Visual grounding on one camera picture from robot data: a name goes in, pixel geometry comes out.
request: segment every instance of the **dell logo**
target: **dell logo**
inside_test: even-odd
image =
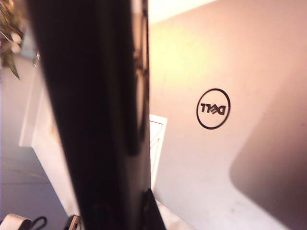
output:
[[[225,105],[221,105],[220,107],[218,107],[216,104],[211,106],[210,104],[201,103],[201,106],[202,106],[201,109],[202,112],[205,111],[205,107],[207,106],[208,107],[207,113],[211,112],[212,114],[215,114],[218,112],[219,115],[225,115],[225,108],[226,108]]]
[[[196,116],[201,126],[216,129],[225,123],[230,113],[230,100],[221,89],[205,92],[198,101]]]

